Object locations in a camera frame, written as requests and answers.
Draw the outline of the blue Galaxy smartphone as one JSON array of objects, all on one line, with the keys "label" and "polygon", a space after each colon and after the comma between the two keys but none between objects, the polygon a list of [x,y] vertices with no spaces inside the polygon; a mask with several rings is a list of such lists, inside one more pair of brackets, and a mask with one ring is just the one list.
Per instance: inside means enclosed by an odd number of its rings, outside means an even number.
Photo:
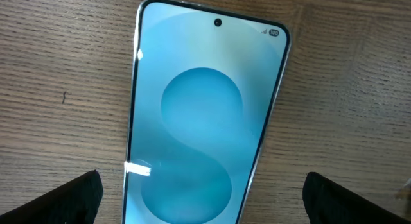
[{"label": "blue Galaxy smartphone", "polygon": [[280,22],[137,9],[123,223],[239,223],[291,48]]}]

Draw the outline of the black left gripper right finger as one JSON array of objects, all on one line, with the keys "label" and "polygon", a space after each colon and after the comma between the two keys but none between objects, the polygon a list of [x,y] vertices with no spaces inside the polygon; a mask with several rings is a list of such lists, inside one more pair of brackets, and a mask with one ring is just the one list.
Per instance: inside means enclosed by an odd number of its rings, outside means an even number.
[{"label": "black left gripper right finger", "polygon": [[307,174],[302,200],[311,224],[410,224],[316,172]]}]

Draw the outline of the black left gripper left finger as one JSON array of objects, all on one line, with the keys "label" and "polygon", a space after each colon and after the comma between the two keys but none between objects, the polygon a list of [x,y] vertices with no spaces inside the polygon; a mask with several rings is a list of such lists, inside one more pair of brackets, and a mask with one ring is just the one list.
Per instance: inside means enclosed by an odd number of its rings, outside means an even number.
[{"label": "black left gripper left finger", "polygon": [[1,215],[1,224],[93,224],[103,198],[100,174],[89,171]]}]

